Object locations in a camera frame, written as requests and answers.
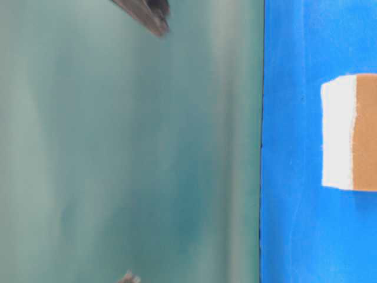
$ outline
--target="dark object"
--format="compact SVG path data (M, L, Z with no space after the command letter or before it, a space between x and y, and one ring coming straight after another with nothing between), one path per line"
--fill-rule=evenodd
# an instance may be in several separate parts
M170 9L167 0L112 0L154 35L162 37L169 31L166 18Z

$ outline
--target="blurry object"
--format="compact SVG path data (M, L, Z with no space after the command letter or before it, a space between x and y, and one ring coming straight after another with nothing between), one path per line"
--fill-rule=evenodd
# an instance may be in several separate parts
M132 274L131 271L127 271L127 273L123 276L123 278L118 281L118 283L140 283L140 282L141 282L140 278Z
M112 0L157 37L169 31L166 18L170 14L167 0Z

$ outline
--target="green background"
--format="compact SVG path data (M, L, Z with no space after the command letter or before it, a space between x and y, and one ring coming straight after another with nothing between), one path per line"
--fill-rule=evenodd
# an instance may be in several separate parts
M0 281L259 281L263 1L0 3Z

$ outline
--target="blue foam mat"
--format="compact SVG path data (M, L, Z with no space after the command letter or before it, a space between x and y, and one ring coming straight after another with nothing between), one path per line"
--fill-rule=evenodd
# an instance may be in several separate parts
M320 86L377 73L375 1L266 0L261 279L376 282L377 194L321 186Z

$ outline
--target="tan foam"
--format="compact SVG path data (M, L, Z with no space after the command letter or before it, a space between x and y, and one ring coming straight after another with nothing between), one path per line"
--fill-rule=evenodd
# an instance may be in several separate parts
M377 75L358 75L353 132L353 189L377 191Z

